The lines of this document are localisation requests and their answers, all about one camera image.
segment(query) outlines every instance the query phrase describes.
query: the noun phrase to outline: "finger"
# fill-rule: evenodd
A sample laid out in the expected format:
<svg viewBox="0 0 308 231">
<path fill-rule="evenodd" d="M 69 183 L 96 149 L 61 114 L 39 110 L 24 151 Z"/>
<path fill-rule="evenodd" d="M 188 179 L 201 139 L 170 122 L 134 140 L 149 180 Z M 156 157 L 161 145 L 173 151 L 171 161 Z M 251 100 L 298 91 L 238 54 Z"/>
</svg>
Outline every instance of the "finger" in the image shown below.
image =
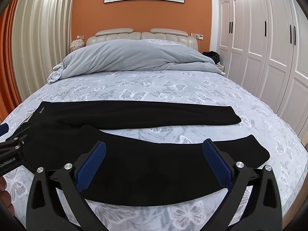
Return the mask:
<svg viewBox="0 0 308 231">
<path fill-rule="evenodd" d="M 15 215 L 15 209 L 12 203 L 7 207 L 7 210 L 11 213 L 11 215 Z"/>
<path fill-rule="evenodd" d="M 0 190 L 4 191 L 7 188 L 7 182 L 4 177 L 0 177 Z"/>
<path fill-rule="evenodd" d="M 0 198 L 1 198 L 3 204 L 5 205 L 6 208 L 7 208 L 7 207 L 11 204 L 11 202 L 12 202 L 12 198 L 11 198 L 9 192 L 7 192 L 7 191 L 4 191 L 4 192 L 0 193 Z"/>
</svg>

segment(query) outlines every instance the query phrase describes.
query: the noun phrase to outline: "black bag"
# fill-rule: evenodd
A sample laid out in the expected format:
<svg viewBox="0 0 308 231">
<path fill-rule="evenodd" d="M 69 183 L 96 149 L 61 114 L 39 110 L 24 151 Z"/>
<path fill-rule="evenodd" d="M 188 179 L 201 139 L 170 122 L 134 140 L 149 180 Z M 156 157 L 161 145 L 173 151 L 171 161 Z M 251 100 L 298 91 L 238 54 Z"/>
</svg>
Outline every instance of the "black bag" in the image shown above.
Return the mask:
<svg viewBox="0 0 308 231">
<path fill-rule="evenodd" d="M 215 64 L 217 64 L 220 61 L 219 54 L 216 53 L 215 51 L 203 52 L 203 55 L 211 57 L 214 60 Z"/>
</svg>

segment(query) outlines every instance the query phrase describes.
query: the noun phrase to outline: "gray duvet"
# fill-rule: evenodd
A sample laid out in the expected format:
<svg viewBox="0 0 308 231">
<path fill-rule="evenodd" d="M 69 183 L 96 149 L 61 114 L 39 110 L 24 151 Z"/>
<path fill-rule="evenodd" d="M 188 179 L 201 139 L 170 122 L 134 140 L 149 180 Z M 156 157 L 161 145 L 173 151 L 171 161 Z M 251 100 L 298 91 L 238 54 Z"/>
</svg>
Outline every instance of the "gray duvet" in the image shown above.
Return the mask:
<svg viewBox="0 0 308 231">
<path fill-rule="evenodd" d="M 67 55 L 54 67 L 49 84 L 58 79 L 101 71 L 187 70 L 221 74 L 214 61 L 184 46 L 159 45 L 143 40 L 118 39 L 96 43 Z"/>
</svg>

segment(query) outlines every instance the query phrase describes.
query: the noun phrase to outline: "headboard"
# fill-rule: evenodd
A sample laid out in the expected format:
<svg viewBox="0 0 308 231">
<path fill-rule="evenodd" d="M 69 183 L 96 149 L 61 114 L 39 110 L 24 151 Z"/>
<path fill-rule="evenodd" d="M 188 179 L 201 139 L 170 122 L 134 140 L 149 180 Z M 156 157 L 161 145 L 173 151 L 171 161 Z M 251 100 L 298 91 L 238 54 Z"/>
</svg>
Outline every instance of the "headboard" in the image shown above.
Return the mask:
<svg viewBox="0 0 308 231">
<path fill-rule="evenodd" d="M 167 29 L 167 28 L 153 28 L 150 32 L 134 32 L 132 28 L 115 28 L 97 32 L 95 36 L 87 40 L 87 46 L 115 39 L 161 39 L 168 41 L 176 41 L 185 44 L 198 51 L 198 42 L 195 38 L 188 36 L 184 31 Z"/>
</svg>

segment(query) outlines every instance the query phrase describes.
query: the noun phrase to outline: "blue textured pad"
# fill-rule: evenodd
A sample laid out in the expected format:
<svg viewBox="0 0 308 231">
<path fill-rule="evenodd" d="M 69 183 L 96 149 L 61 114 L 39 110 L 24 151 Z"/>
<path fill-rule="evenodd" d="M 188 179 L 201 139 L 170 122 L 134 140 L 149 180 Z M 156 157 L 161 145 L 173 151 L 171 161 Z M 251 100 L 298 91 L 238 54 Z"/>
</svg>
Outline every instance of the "blue textured pad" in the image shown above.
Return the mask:
<svg viewBox="0 0 308 231">
<path fill-rule="evenodd" d="M 98 168 L 106 156 L 106 145 L 100 142 L 89 158 L 84 162 L 79 171 L 76 173 L 75 187 L 78 192 L 87 189 L 95 176 Z"/>
<path fill-rule="evenodd" d="M 9 131 L 9 125 L 7 125 L 7 123 L 0 125 L 0 136 L 5 135 L 8 131 Z"/>
<path fill-rule="evenodd" d="M 221 187 L 230 190 L 233 187 L 232 172 L 220 154 L 208 140 L 203 142 L 202 151 Z"/>
</svg>

